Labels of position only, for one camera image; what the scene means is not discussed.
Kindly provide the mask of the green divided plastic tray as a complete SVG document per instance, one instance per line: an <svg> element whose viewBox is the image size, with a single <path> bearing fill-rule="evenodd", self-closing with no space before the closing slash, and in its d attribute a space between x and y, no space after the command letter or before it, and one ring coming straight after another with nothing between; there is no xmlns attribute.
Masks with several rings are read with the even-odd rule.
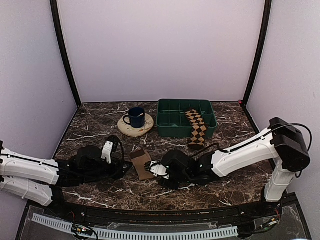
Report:
<svg viewBox="0 0 320 240"><path fill-rule="evenodd" d="M204 99L160 99L156 116L158 135L165 138L190 137L193 128L185 114L190 109L200 113L208 126L205 137L211 138L218 123L212 103Z"/></svg>

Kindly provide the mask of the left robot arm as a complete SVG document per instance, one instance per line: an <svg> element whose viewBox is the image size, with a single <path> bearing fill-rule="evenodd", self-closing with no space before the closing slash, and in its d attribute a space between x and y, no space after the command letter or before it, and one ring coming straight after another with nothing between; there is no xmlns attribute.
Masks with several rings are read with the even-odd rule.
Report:
<svg viewBox="0 0 320 240"><path fill-rule="evenodd" d="M50 206L58 217L67 218L71 208L64 202L62 188L122 179L133 164L112 156L121 146L119 138L111 136L103 148L82 147L69 160L34 158L1 147L0 189Z"/></svg>

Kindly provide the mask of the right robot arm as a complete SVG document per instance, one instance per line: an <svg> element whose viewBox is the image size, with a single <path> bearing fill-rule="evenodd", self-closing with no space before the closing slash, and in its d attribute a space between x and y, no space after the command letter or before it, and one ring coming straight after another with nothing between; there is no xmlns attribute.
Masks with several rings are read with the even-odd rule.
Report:
<svg viewBox="0 0 320 240"><path fill-rule="evenodd" d="M296 173L311 163L310 145L305 143L299 123L287 123L279 117L269 121L269 127L254 137L229 147L203 155L198 160L180 150L170 150L160 162L153 162L150 172L162 177L170 189L181 183L205 186L229 174L258 162L275 159L276 167L264 187L264 198L255 205L255 213L266 217L275 208Z"/></svg>

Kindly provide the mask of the cream round coaster plate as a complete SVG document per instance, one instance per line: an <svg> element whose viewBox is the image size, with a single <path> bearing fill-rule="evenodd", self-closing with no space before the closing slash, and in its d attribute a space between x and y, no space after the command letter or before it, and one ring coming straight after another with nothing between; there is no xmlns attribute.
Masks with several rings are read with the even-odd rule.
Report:
<svg viewBox="0 0 320 240"><path fill-rule="evenodd" d="M133 138L145 135L153 126L154 120L147 113L142 113L137 117L124 115L117 123L118 130L122 134Z"/></svg>

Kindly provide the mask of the brown argyle sock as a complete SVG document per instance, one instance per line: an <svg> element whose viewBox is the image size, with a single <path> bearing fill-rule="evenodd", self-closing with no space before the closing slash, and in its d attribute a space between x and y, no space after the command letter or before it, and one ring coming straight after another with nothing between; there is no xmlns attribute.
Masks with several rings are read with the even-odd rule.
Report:
<svg viewBox="0 0 320 240"><path fill-rule="evenodd" d="M187 109L185 116L192 127L188 147L196 151L203 149L205 147L205 135L209 125L205 123L202 115L194 108Z"/></svg>

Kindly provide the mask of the dark blue enamel mug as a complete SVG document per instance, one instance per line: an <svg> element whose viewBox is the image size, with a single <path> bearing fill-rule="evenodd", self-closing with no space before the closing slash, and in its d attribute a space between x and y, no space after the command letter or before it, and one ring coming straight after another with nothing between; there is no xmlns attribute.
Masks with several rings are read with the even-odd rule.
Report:
<svg viewBox="0 0 320 240"><path fill-rule="evenodd" d="M145 116L146 113L142 107L133 107L127 115L123 116L122 120L132 128L139 129L145 125Z"/></svg>

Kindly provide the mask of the black front rail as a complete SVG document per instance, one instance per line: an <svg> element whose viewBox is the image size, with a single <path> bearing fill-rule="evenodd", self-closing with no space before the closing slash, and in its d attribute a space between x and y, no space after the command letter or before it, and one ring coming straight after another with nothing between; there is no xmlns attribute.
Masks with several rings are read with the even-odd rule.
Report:
<svg viewBox="0 0 320 240"><path fill-rule="evenodd" d="M246 224L254 220L282 215L280 203L253 202L236 206L216 207L198 210L121 210L85 206L74 203L56 204L44 209L63 220L89 225L107 225L110 223L138 225L173 225L217 222L223 224Z"/></svg>

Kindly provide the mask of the left black frame post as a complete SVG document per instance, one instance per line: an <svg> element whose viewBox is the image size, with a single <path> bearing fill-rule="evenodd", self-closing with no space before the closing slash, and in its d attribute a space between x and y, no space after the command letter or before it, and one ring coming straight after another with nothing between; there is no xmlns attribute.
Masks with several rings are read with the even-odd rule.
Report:
<svg viewBox="0 0 320 240"><path fill-rule="evenodd" d="M60 14L59 14L59 9L58 9L58 1L57 0L50 0L50 8L51 8L51 15L53 19L53 25L54 25L54 30L56 34L56 39L60 51L60 56L62 59L62 63L64 66L64 70L67 76L68 84L71 89L71 93L73 96L73 99L75 101L76 106L79 108L82 105L80 95L76 86L76 81L74 78L74 75L72 73L72 68L71 64L69 61L69 56L67 53L67 47L65 44L65 39L64 39L64 34L63 34L63 29L62 29L62 24L60 20Z"/></svg>

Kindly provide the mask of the black frame post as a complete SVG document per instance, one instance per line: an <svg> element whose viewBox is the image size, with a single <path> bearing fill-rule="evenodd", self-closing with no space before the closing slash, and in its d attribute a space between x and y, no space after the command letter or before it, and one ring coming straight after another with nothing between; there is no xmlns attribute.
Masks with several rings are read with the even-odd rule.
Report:
<svg viewBox="0 0 320 240"><path fill-rule="evenodd" d="M62 29L62 24L60 20L60 14L59 14L59 9L58 9L58 1L57 0L50 0L50 8L51 8L51 15L53 19L53 25L54 25L54 30L56 34L56 39L60 51L60 56L62 59L62 63L64 66L64 70L67 76L68 84L71 89L71 93L73 96L73 99L75 101L76 106L79 108L82 105L80 95L76 86L76 81L74 78L74 75L72 73L72 68L71 64L69 61L69 56L67 53L67 47L65 44L65 39L64 39L64 34L63 34L63 29Z"/></svg>
<svg viewBox="0 0 320 240"><path fill-rule="evenodd" d="M247 86L242 99L243 108L246 108L248 105L248 102L250 100L250 96L255 84L255 80L258 74L261 58L263 55L265 40L267 36L268 26L269 26L271 9L272 9L272 0L265 0L257 47L256 47L256 51L255 51L255 55L252 63L251 72L247 82Z"/></svg>

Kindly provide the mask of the right black frame post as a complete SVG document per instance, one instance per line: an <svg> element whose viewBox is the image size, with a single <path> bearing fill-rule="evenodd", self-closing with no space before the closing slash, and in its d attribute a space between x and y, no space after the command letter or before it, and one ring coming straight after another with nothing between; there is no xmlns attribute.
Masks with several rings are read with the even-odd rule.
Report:
<svg viewBox="0 0 320 240"><path fill-rule="evenodd" d="M242 99L243 108L246 108L248 105L248 102L250 100L250 96L255 84L255 80L258 74L261 58L263 55L265 40L267 36L268 26L269 26L271 9L272 9L272 0L265 0L257 47L256 47L256 51L255 51L255 55L252 63L251 72L247 82L247 86Z"/></svg>

